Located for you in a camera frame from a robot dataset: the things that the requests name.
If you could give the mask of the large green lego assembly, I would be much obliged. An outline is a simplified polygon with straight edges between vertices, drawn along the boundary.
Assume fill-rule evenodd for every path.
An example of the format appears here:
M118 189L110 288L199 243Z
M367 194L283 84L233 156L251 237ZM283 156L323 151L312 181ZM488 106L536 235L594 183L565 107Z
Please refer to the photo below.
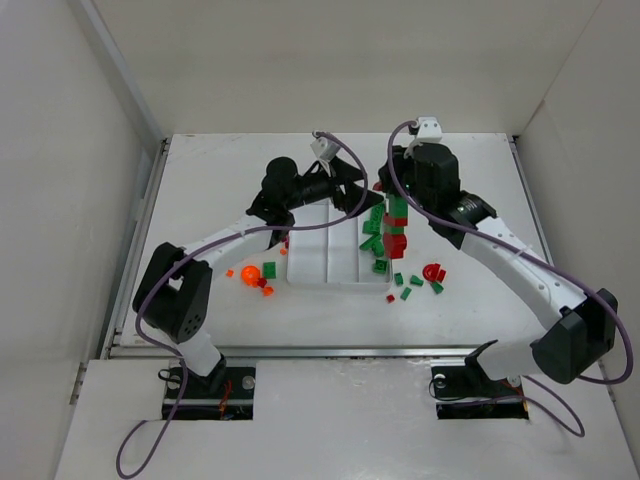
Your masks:
M385 206L383 203L377 204L369 210L369 216L363 222L362 226L362 233L365 238L359 245L360 250L366 251L372 249L373 245L380 239L381 223L384 213Z

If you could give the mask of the red green lego tower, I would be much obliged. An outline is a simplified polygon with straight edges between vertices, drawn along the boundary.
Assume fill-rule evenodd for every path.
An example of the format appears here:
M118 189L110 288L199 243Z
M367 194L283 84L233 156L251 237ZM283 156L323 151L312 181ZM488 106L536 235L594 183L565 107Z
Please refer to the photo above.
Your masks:
M408 226L408 204L402 197L386 193L381 181L374 184L373 190L384 195L382 203L385 206L381 236L377 242L384 248L384 254L388 259L402 259L408 245L405 233Z

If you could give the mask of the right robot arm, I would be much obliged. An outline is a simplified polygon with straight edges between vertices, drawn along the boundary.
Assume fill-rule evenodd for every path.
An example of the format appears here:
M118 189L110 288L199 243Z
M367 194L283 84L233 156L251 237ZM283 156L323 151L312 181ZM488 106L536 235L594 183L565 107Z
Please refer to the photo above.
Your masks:
M431 228L491 271L545 331L537 339L482 344L465 359L478 379L544 374L569 384L613 348L616 298L606 289L587 293L529 252L488 202L462 189L458 159L447 146L393 145L378 175L384 192L405 194L427 212Z

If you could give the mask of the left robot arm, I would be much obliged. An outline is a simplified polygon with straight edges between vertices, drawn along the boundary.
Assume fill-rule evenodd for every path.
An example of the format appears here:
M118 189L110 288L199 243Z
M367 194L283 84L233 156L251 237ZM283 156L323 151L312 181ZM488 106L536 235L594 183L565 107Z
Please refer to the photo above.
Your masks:
M214 248L199 259L190 255L203 248L164 242L154 250L135 293L132 309L161 331L184 359L191 382L210 393L223 383L226 359L202 329L211 284L245 258L284 241L294 226L293 211L329 199L334 208L352 217L383 202L369 190L364 173L339 157L322 167L315 161L300 174L294 160L278 157L266 167L261 190L246 215L203 241Z

